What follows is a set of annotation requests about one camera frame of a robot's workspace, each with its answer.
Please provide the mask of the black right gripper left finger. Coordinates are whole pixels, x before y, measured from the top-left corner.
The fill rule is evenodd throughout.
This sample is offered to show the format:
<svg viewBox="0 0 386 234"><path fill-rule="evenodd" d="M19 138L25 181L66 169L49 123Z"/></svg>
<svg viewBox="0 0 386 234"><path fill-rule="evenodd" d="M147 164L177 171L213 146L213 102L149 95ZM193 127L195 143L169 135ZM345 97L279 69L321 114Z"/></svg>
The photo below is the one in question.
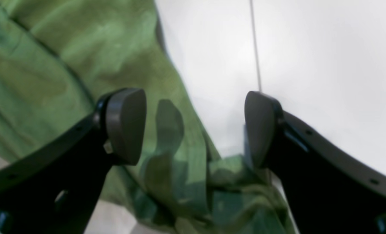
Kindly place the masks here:
<svg viewBox="0 0 386 234"><path fill-rule="evenodd" d="M136 165L147 101L140 88L99 99L52 143L0 169L0 234L83 234L114 165Z"/></svg>

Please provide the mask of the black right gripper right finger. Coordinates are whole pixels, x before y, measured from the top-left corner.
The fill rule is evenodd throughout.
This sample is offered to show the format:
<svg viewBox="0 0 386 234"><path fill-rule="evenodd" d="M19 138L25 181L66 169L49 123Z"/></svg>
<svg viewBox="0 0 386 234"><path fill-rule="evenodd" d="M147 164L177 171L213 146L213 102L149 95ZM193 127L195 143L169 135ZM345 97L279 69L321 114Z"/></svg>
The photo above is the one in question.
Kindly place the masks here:
<svg viewBox="0 0 386 234"><path fill-rule="evenodd" d="M301 234L386 234L386 176L257 91L244 104L253 166L281 181Z"/></svg>

